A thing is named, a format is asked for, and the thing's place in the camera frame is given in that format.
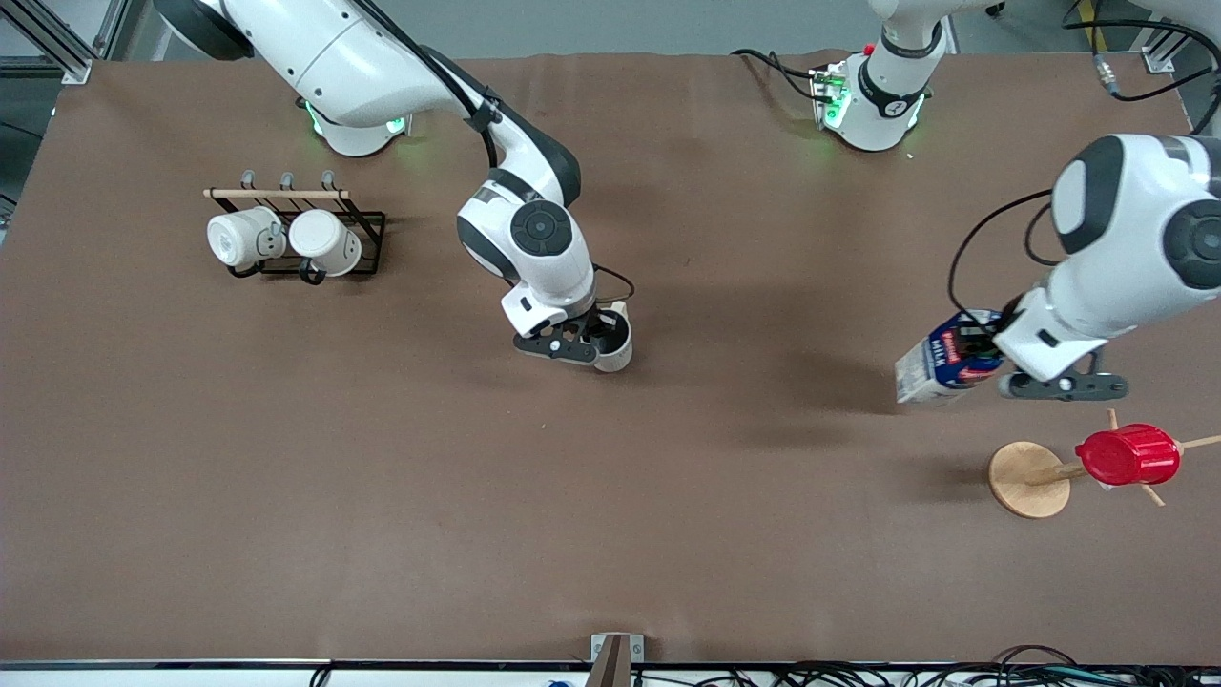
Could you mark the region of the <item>white mug with face print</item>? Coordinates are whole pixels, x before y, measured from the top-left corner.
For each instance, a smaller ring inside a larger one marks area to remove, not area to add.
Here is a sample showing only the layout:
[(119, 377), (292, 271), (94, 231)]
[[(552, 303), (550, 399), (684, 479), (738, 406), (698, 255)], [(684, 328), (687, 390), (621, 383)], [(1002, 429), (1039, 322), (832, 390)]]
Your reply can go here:
[(278, 260), (287, 248), (286, 226), (280, 215), (267, 207), (215, 215), (208, 221), (206, 236), (214, 256), (234, 271)]

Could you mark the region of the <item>aluminium frame profile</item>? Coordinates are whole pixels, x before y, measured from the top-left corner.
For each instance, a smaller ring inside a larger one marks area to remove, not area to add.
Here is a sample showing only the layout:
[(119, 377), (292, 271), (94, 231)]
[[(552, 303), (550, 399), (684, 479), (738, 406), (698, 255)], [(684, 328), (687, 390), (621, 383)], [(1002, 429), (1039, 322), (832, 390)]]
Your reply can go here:
[(92, 65), (118, 54), (134, 0), (0, 0), (0, 77), (84, 84)]

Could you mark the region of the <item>metal table edge bracket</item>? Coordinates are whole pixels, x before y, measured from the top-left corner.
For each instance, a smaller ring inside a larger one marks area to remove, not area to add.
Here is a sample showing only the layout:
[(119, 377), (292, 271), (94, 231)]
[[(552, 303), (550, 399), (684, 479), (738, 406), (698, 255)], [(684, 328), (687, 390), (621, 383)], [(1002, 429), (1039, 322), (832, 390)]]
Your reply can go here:
[(592, 635), (590, 649), (591, 670), (584, 687), (639, 687), (636, 665), (646, 656), (643, 635)]

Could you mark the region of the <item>wooden mug tree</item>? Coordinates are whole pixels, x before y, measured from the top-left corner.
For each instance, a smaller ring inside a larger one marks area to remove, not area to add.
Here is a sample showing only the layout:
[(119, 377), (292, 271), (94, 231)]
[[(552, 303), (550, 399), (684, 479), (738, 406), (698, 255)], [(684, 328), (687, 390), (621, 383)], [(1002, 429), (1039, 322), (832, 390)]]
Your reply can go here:
[[(1107, 408), (1107, 427), (1104, 427), (1104, 430), (1117, 430), (1117, 427), (1123, 426), (1126, 425), (1118, 421), (1116, 409)], [(1181, 441), (1175, 438), (1175, 436), (1172, 438), (1177, 441), (1182, 449), (1183, 458), (1186, 458), (1186, 453), (1190, 451), (1190, 449), (1221, 447), (1221, 433), (1203, 436), (1203, 438), (1193, 441)], [(1037, 444), (1034, 441), (1012, 441), (1012, 443), (1002, 445), (993, 453), (987, 469), (987, 482), (994, 499), (1004, 509), (1007, 509), (1009, 513), (1022, 519), (1049, 519), (1056, 516), (1059, 513), (1063, 513), (1065, 506), (1071, 499), (1072, 486), (1077, 480), (1092, 480), (1093, 483), (1103, 487), (1105, 491), (1134, 488), (1143, 492), (1155, 506), (1162, 508), (1166, 505), (1162, 497), (1155, 491), (1158, 486), (1114, 487), (1105, 486), (1098, 482), (1098, 480), (1092, 478), (1089, 473), (1085, 473), (1085, 467), (1083, 467), (1081, 460), (1074, 455), (1074, 448), (1073, 455), (1068, 460), (1065, 460), (1065, 458), (1059, 458), (1050, 448)]]

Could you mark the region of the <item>blue and white milk carton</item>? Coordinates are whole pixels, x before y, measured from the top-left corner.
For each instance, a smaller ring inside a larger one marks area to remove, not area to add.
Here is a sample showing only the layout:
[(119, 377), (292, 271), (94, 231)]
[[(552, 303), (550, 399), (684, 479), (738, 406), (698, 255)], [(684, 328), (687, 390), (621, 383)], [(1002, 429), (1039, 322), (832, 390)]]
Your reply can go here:
[(994, 378), (1002, 365), (998, 369), (967, 365), (971, 347), (962, 342), (962, 326), (996, 325), (1000, 318), (999, 310), (968, 309), (934, 327), (894, 365), (897, 404), (941, 408)]

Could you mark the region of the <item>red plastic cup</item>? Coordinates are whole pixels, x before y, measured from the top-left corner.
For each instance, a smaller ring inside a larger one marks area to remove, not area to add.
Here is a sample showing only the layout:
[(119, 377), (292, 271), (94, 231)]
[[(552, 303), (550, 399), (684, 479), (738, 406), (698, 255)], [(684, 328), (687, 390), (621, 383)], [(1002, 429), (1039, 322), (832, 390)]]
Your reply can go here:
[(1160, 486), (1178, 472), (1183, 451), (1160, 427), (1134, 423), (1087, 436), (1074, 455), (1105, 486)]

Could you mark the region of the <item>white cup with grey inside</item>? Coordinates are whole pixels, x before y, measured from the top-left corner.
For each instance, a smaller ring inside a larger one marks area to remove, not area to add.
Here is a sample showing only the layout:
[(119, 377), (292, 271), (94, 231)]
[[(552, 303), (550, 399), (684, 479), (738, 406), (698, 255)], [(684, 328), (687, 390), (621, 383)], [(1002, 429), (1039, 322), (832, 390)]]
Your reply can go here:
[(614, 373), (625, 369), (632, 358), (632, 327), (628, 301), (613, 301), (610, 308), (600, 309), (600, 322), (610, 326), (610, 334), (593, 339), (593, 347), (598, 349), (593, 369), (602, 373)]

